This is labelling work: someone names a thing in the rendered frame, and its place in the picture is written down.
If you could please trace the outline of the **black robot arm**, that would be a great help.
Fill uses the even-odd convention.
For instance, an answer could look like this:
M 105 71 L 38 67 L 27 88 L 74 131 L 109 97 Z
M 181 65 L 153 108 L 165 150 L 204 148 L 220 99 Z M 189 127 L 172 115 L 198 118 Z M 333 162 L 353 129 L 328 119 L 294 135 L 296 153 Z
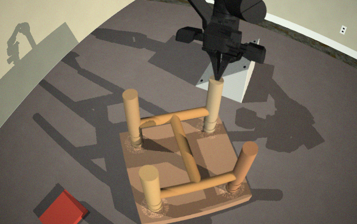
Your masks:
M 206 0 L 188 2 L 202 18 L 203 47 L 221 53 L 227 53 L 230 47 L 239 49 L 242 32 L 235 29 L 233 21 L 228 21 L 227 25 L 218 23 L 218 18 L 211 17 L 213 10 L 233 15 L 251 24 L 261 23 L 267 14 L 266 5 L 262 0 L 214 0 L 213 10 Z

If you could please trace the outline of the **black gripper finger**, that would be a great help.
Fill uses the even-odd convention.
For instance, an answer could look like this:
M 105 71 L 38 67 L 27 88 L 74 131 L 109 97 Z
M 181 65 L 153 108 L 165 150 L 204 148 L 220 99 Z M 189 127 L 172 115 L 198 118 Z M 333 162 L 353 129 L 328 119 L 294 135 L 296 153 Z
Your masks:
M 221 52 L 219 52 L 217 50 L 207 49 L 204 47 L 202 47 L 202 50 L 206 51 L 207 54 L 209 55 L 211 63 L 212 63 L 212 68 L 214 71 L 214 77 L 215 77 L 215 80 L 217 80 L 217 75 L 219 72 L 220 61 L 221 61 Z
M 218 75 L 217 75 L 217 81 L 220 80 L 221 76 L 223 75 L 223 73 L 224 73 L 227 65 L 231 61 L 231 59 L 237 59 L 239 55 L 240 55 L 240 52 L 239 52 L 239 54 L 237 56 L 236 55 L 232 55 L 232 54 L 228 54 L 228 53 L 222 53 L 221 64 L 220 64 L 219 72 L 218 72 Z

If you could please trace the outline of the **tan wooden stool seat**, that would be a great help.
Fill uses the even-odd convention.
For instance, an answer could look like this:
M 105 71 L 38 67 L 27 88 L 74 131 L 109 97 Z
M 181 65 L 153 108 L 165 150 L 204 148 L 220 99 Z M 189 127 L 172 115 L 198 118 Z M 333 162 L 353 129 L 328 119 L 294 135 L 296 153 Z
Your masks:
M 204 117 L 182 121 L 201 179 L 234 169 L 237 156 L 218 115 L 215 131 L 203 130 Z M 120 134 L 130 185 L 142 224 L 167 224 L 183 221 L 249 201 L 252 194 L 244 178 L 238 191 L 230 193 L 227 183 L 178 196 L 162 198 L 158 212 L 148 209 L 139 170 L 152 165 L 159 171 L 160 188 L 190 182 L 171 124 L 142 129 L 143 145 L 135 148 L 129 132 Z

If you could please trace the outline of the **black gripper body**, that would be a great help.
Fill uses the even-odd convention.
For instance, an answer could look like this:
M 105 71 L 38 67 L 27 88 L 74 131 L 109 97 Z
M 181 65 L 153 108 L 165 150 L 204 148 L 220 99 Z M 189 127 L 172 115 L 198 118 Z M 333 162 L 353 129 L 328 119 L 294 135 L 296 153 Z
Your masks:
M 235 23 L 235 28 L 238 30 L 240 19 L 229 14 L 224 14 L 213 10 L 211 17 L 218 18 L 218 23 L 228 24 L 228 21 Z M 191 43 L 194 40 L 203 41 L 203 31 L 199 28 L 184 27 L 177 31 L 176 41 Z M 241 44 L 239 49 L 229 48 L 228 54 L 238 55 L 239 52 L 246 53 L 248 60 L 263 64 L 265 60 L 266 49 L 264 46 L 249 42 L 248 45 Z

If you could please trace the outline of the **tan wooden stool leg frame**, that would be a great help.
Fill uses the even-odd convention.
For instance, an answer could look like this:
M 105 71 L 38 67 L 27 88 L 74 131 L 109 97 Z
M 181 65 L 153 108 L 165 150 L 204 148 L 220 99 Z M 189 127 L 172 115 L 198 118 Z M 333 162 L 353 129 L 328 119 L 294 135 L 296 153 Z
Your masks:
M 244 143 L 232 171 L 201 179 L 181 124 L 182 120 L 204 117 L 202 127 L 204 132 L 213 133 L 219 113 L 223 85 L 224 79 L 222 77 L 217 81 L 214 75 L 212 75 L 208 82 L 206 106 L 145 118 L 140 118 L 138 92 L 135 89 L 127 89 L 123 92 L 123 104 L 131 145 L 135 148 L 143 145 L 142 128 L 171 123 L 190 179 L 188 183 L 160 188 L 158 169 L 152 165 L 142 166 L 139 170 L 139 176 L 147 207 L 150 211 L 158 212 L 161 210 L 162 198 L 195 192 L 224 183 L 227 183 L 225 188 L 228 192 L 234 193 L 238 191 L 258 153 L 259 148 L 257 144 L 253 141 Z

